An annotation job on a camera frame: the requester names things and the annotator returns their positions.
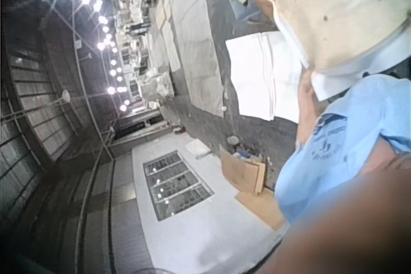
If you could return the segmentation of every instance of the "light blue shirt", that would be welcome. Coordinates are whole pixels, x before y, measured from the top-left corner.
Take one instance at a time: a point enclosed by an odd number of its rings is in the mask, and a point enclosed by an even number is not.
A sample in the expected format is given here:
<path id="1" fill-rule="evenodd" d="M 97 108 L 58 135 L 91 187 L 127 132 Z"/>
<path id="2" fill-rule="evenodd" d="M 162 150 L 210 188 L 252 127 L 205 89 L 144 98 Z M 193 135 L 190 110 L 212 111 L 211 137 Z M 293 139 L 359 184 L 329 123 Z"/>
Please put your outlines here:
<path id="1" fill-rule="evenodd" d="M 354 178 L 379 136 L 396 153 L 411 151 L 410 104 L 411 82 L 381 74 L 330 104 L 279 174 L 275 197 L 284 217 L 292 223 L 319 196 Z"/>

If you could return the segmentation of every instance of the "white fabric sheet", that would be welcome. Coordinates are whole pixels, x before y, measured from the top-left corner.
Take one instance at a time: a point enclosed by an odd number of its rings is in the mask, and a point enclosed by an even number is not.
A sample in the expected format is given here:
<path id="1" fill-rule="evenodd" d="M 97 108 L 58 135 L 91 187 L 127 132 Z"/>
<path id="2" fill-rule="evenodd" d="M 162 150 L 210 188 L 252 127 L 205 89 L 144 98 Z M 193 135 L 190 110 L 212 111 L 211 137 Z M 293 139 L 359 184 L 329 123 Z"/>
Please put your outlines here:
<path id="1" fill-rule="evenodd" d="M 240 114 L 298 123 L 297 87 L 301 63 L 278 32 L 255 33 L 226 42 L 231 80 Z"/>

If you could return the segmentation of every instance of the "cardboard box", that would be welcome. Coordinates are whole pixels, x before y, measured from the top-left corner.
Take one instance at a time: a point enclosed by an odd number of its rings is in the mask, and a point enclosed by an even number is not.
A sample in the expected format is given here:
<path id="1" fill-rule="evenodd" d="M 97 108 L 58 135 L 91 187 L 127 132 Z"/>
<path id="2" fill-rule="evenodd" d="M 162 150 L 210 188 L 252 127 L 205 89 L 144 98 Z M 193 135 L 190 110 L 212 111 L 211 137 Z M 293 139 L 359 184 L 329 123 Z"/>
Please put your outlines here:
<path id="1" fill-rule="evenodd" d="M 233 157 L 220 146 L 224 177 L 240 192 L 258 194 L 264 186 L 265 164 Z"/>
<path id="2" fill-rule="evenodd" d="M 258 196 L 240 192 L 236 199 L 274 230 L 277 230 L 285 222 L 285 218 L 275 201 L 274 193 L 269 189 L 263 189 L 263 192 Z"/>

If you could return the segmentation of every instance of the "window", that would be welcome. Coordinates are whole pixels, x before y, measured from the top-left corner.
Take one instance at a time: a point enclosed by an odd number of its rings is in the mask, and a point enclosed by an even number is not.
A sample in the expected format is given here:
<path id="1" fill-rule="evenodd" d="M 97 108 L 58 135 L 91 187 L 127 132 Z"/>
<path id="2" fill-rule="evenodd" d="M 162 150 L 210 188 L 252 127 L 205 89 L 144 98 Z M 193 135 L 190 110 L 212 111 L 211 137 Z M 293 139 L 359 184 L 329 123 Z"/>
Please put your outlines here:
<path id="1" fill-rule="evenodd" d="M 143 165 L 157 219 L 162 221 L 214 194 L 177 151 Z"/>
<path id="2" fill-rule="evenodd" d="M 140 96 L 139 87 L 135 80 L 130 80 L 130 91 L 133 96 Z"/>

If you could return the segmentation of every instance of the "concrete floor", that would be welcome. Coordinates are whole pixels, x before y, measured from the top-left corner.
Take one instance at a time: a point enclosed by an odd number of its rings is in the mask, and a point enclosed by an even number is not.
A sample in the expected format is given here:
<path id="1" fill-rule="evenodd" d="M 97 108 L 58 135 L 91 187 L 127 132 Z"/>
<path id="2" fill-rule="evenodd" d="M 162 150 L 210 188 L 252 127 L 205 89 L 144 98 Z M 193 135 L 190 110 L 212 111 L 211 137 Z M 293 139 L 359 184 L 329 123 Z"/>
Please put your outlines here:
<path id="1" fill-rule="evenodd" d="M 226 96 L 228 99 L 223 98 L 227 111 L 221 118 L 193 106 L 190 102 L 183 69 L 171 73 L 176 97 L 170 100 L 164 109 L 168 114 L 173 115 L 174 119 L 179 118 L 180 123 L 186 127 L 192 137 L 199 138 L 215 153 L 218 153 L 220 144 L 227 147 L 226 138 L 234 134 L 246 147 L 269 158 L 266 186 L 273 188 L 279 171 L 294 151 L 297 125 L 280 118 L 264 121 L 240 115 L 236 91 L 230 79 L 231 62 L 225 41 L 252 33 L 275 31 L 275 25 L 255 25 L 237 21 L 228 0 L 207 0 L 207 9 L 220 67 L 221 82 L 228 95 Z M 175 36 L 173 17 L 170 19 L 170 24 Z M 161 38 L 155 23 L 150 32 L 154 42 Z M 175 45 L 181 62 L 180 47 L 176 39 Z M 198 69 L 201 69 L 201 63 L 198 63 Z"/>

